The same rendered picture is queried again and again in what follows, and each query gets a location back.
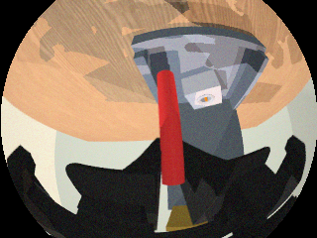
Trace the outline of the red peg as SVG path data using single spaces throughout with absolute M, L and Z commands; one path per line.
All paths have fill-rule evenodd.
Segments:
M 174 72 L 169 70 L 158 72 L 158 134 L 162 185 L 181 185 L 185 182 L 181 122 Z

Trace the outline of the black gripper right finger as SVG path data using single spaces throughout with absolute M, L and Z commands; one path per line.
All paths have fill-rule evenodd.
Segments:
M 185 182 L 181 184 L 191 223 L 206 222 L 206 215 L 214 209 L 234 179 L 260 167 L 268 159 L 270 147 L 262 147 L 250 154 L 225 160 L 183 144 Z

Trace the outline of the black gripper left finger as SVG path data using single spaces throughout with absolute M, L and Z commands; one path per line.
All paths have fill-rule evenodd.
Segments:
M 148 222 L 159 227 L 159 180 L 161 179 L 161 151 L 159 138 L 133 163 L 122 170 L 92 167 L 71 163 L 66 174 L 80 195 L 92 195 L 120 203 L 136 203 L 146 207 Z

